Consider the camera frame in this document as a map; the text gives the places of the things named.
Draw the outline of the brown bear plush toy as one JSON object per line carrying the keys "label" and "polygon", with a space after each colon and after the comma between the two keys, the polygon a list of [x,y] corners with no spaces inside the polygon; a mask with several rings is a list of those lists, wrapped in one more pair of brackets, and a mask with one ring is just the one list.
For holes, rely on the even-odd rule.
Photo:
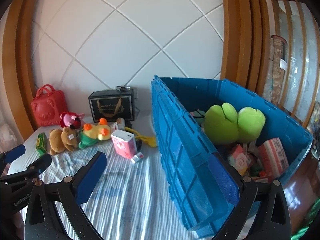
{"label": "brown bear plush toy", "polygon": [[63,129],[53,129],[49,133],[50,155],[57,155],[65,150],[73,152],[78,148],[76,131],[64,127]]}

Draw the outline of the red pink plush toy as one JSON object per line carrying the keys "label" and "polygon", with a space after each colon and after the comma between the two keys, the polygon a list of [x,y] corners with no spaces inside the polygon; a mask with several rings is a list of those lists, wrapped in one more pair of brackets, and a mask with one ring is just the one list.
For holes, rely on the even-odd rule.
{"label": "red pink plush toy", "polygon": [[62,128],[69,127],[71,129],[79,129],[85,113],[76,114],[73,112],[63,112],[60,115],[60,126]]}

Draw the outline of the yellow green duck plush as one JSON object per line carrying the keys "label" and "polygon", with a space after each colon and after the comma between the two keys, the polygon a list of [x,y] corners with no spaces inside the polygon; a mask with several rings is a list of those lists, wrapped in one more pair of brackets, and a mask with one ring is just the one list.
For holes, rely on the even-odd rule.
{"label": "yellow green duck plush", "polygon": [[111,139],[111,129],[105,118],[100,118],[97,125],[84,124],[79,133],[79,148],[93,146],[100,141]]}

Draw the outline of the pink tissue pack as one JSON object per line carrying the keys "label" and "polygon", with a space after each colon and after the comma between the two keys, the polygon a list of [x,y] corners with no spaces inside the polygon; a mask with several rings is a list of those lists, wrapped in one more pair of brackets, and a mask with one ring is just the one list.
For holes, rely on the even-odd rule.
{"label": "pink tissue pack", "polygon": [[111,139],[116,153],[126,159],[132,159],[137,153],[136,139],[132,133],[122,130],[115,130]]}

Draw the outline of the small white red bottle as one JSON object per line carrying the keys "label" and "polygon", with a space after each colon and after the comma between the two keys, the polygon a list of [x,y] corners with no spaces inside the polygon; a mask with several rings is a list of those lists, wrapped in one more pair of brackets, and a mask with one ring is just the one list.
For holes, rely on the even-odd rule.
{"label": "small white red bottle", "polygon": [[142,153],[142,152],[138,152],[136,155],[134,155],[134,156],[131,158],[131,161],[135,164],[135,163],[141,161],[143,158],[144,158],[143,153]]}

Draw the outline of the yellow plastic slingshot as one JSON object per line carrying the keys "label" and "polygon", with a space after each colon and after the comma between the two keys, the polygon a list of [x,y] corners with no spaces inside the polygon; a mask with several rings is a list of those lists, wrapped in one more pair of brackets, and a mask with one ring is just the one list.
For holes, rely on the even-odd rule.
{"label": "yellow plastic slingshot", "polygon": [[155,136],[148,137],[145,135],[141,135],[139,132],[129,127],[125,127],[125,131],[133,133],[136,139],[140,139],[142,142],[148,144],[150,147],[157,147],[157,141]]}

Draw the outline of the green small box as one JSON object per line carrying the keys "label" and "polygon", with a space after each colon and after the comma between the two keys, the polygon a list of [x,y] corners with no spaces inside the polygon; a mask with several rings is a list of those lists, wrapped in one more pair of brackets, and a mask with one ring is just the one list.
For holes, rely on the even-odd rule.
{"label": "green small box", "polygon": [[36,150],[39,156],[42,156],[48,152],[48,138],[44,132],[37,136]]}

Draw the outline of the pink wipes packet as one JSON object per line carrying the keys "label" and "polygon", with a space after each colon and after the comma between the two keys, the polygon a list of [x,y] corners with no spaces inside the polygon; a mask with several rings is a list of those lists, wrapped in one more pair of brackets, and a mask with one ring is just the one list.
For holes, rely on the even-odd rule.
{"label": "pink wipes packet", "polygon": [[232,148],[228,155],[228,163],[241,175],[248,175],[251,159],[241,145]]}

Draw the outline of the red white medicine box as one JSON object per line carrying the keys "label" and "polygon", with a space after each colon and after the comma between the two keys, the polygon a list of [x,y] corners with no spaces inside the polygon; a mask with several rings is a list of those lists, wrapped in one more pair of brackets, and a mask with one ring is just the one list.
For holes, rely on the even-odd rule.
{"label": "red white medicine box", "polygon": [[289,167],[289,162],[279,138],[265,141],[258,147],[258,150],[268,176],[278,178]]}

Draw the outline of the blue plastic storage crate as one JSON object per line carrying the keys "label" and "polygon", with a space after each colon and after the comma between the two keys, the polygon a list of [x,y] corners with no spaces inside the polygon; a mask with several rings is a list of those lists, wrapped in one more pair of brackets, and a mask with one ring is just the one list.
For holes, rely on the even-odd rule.
{"label": "blue plastic storage crate", "polygon": [[254,92],[229,80],[154,77],[152,119],[169,194],[183,226],[199,238],[214,236],[239,201],[239,189],[211,154],[226,152],[213,145],[191,116],[194,110],[230,103],[236,110],[256,108],[265,125],[257,145],[279,138],[289,167],[280,176],[286,183],[310,150],[312,135],[296,120]]}

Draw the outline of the red bear-shaped bag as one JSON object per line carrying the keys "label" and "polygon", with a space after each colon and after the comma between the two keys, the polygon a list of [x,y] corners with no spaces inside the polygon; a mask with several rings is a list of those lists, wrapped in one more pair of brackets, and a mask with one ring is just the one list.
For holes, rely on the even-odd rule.
{"label": "red bear-shaped bag", "polygon": [[59,125],[61,113],[68,111],[63,91],[56,90],[50,84],[37,90],[35,98],[31,101],[31,109],[40,127]]}

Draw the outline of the green frog plush toy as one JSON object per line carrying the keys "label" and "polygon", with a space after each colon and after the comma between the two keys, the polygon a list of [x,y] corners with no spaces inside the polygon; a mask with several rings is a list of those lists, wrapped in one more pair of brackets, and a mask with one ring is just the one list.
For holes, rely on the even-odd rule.
{"label": "green frog plush toy", "polygon": [[213,105],[206,111],[202,126],[214,145],[228,145],[257,140],[265,122],[266,118],[260,110],[244,107],[236,111],[233,105],[225,102],[221,106]]}

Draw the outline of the striped blue white tablecloth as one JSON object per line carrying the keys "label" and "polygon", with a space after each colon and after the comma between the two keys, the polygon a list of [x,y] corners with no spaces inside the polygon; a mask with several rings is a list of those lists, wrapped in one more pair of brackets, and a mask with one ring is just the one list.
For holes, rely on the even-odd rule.
{"label": "striped blue white tablecloth", "polygon": [[143,158],[133,163],[116,153],[111,140],[102,141],[54,156],[41,179],[60,182],[98,151],[105,153],[107,165],[82,209],[104,239],[197,239],[195,231],[183,226],[170,199],[157,148],[143,145]]}

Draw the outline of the small beige capped jar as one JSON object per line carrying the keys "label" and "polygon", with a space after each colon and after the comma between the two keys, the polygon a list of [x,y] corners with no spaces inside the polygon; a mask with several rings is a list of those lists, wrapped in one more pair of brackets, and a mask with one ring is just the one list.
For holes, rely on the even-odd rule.
{"label": "small beige capped jar", "polygon": [[123,118],[118,118],[116,120],[116,123],[117,123],[117,127],[119,130],[122,130],[122,131],[125,130],[126,124],[125,124],[125,120]]}

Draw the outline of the wooden glass partition screen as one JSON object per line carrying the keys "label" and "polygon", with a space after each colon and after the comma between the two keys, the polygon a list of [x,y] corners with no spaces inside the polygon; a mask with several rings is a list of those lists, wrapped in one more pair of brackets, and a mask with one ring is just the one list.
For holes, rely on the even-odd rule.
{"label": "wooden glass partition screen", "polygon": [[319,25],[303,0],[271,0],[275,35],[287,41],[287,70],[276,105],[310,127],[319,120]]}

